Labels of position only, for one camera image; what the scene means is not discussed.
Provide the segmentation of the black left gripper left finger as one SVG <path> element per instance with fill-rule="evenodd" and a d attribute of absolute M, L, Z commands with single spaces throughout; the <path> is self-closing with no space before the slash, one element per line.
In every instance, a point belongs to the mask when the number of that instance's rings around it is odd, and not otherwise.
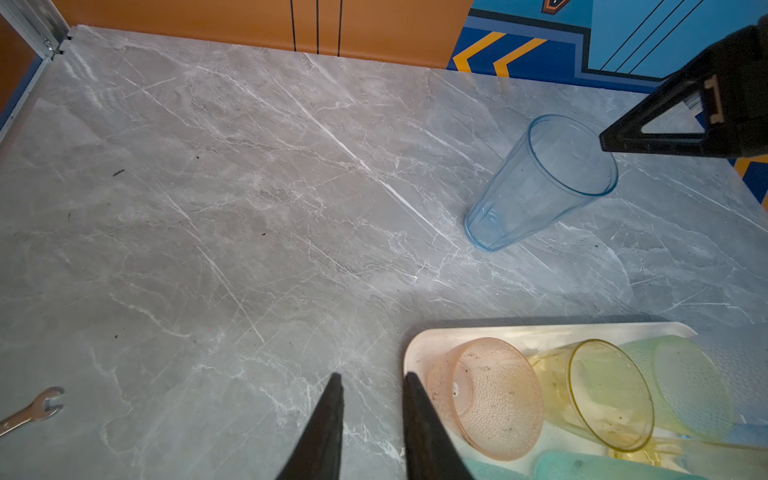
<path fill-rule="evenodd" d="M 343 439 L 342 377 L 332 373 L 309 422 L 278 479 L 333 479 L 340 476 Z"/>

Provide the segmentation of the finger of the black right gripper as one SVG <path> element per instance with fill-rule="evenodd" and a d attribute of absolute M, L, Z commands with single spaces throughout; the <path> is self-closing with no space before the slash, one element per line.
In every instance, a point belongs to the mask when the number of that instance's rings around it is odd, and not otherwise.
<path fill-rule="evenodd" d="M 722 69 L 707 60 L 684 66 L 600 135 L 606 152 L 721 157 L 723 155 Z M 670 113 L 690 95 L 702 99 L 703 109 L 716 117 L 700 132 L 673 132 L 650 124 Z"/>

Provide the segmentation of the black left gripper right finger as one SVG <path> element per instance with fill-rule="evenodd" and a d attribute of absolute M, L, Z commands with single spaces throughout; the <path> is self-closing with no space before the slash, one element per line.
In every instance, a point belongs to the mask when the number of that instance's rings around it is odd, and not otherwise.
<path fill-rule="evenodd" d="M 409 479 L 472 479 L 414 372 L 404 377 L 403 431 Z"/>

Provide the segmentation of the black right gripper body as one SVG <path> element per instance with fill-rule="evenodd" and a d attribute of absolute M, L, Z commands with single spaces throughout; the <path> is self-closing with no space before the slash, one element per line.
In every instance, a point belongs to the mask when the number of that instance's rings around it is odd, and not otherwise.
<path fill-rule="evenodd" d="M 705 126 L 696 157 L 767 153 L 767 18 L 715 42 L 692 61 Z"/>

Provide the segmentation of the teal tall glass front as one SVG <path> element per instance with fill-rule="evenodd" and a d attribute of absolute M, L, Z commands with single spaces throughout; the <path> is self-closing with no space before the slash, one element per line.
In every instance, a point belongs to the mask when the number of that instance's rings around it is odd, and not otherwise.
<path fill-rule="evenodd" d="M 526 475 L 497 465 L 472 459 L 464 459 L 463 463 L 475 480 L 529 480 Z"/>

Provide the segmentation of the teal tall glass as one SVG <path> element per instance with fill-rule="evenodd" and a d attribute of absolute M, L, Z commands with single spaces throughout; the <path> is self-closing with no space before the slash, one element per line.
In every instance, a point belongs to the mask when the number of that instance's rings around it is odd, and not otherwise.
<path fill-rule="evenodd" d="M 700 476 L 604 456 L 548 451 L 534 470 L 536 480 L 671 480 L 700 479 Z"/>
<path fill-rule="evenodd" d="M 529 480 L 526 475 L 497 465 L 472 459 L 464 459 L 463 463 L 475 480 Z"/>

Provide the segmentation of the grey-blue tall glass back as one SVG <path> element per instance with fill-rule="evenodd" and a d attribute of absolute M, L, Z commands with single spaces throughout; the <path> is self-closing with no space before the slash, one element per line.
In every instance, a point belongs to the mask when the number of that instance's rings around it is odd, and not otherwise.
<path fill-rule="evenodd" d="M 563 115 L 534 119 L 464 218 L 468 239 L 494 252 L 609 195 L 613 155 L 586 124 Z"/>

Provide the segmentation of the pink short glass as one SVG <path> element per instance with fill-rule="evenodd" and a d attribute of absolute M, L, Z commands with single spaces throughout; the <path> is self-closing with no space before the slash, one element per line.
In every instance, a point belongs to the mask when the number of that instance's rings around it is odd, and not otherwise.
<path fill-rule="evenodd" d="M 426 390 L 443 424 L 485 456 L 513 461 L 537 443 L 543 428 L 540 382 L 511 344 L 485 337 L 441 356 Z"/>

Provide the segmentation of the teal tall glass back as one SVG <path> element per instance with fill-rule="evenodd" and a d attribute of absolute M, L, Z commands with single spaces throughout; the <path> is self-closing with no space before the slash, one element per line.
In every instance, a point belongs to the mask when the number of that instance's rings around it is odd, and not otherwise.
<path fill-rule="evenodd" d="M 604 456 L 548 451 L 534 470 L 536 480 L 671 480 L 700 479 L 700 476 Z"/>

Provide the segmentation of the yellow short glass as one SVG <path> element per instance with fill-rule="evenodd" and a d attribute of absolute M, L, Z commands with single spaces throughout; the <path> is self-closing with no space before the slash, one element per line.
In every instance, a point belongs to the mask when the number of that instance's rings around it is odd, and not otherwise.
<path fill-rule="evenodd" d="M 588 339 L 528 358 L 550 424 L 620 452 L 649 442 L 655 410 L 638 366 L 616 345 Z"/>

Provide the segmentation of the clear short glass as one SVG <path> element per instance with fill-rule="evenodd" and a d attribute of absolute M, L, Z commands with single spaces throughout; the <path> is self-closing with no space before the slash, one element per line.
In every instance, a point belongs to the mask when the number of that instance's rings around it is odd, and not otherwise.
<path fill-rule="evenodd" d="M 691 338 L 730 389 L 736 422 L 767 424 L 767 324 L 731 327 Z"/>

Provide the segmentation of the green short glass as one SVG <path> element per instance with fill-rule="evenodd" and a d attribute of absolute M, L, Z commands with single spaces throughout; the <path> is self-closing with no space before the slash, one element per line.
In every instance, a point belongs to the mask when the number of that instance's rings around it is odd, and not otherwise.
<path fill-rule="evenodd" d="M 661 336 L 624 343 L 620 349 L 648 384 L 656 427 L 706 441 L 720 441 L 731 432 L 734 409 L 729 387 L 691 340 Z"/>

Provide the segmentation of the yellow tall glass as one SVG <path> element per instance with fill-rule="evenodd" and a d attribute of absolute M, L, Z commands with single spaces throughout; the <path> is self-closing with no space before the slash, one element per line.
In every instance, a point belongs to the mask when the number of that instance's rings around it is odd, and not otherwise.
<path fill-rule="evenodd" d="M 706 479 L 767 480 L 766 447 L 652 437 L 640 450 L 610 449 L 608 455 Z"/>

